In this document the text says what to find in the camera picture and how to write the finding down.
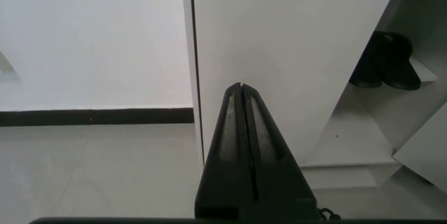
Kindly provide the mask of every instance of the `black shoe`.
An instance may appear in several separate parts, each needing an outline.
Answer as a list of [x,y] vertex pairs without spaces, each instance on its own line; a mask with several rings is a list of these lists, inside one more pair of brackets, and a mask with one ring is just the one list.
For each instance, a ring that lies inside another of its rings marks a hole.
[[372,65],[371,53],[371,40],[369,40],[349,79],[351,84],[363,88],[376,88],[382,85],[382,79]]
[[384,83],[397,89],[419,89],[420,78],[409,62],[413,46],[407,37],[375,31],[370,43],[372,63]]

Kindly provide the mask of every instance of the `shelf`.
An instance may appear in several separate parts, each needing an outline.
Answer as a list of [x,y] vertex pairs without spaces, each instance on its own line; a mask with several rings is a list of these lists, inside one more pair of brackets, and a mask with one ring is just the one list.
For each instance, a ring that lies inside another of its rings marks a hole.
[[434,74],[414,57],[410,57],[410,64],[418,74],[421,82],[434,82],[438,80],[438,76],[436,76],[436,74]]
[[353,92],[345,88],[321,138],[300,167],[394,164],[393,148]]

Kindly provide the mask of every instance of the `white wall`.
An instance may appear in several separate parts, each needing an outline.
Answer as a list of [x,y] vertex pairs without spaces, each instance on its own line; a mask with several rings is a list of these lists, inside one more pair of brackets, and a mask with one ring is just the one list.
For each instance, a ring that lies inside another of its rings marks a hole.
[[182,0],[0,0],[0,111],[191,107]]
[[205,155],[225,89],[245,82],[305,161],[388,1],[195,0]]

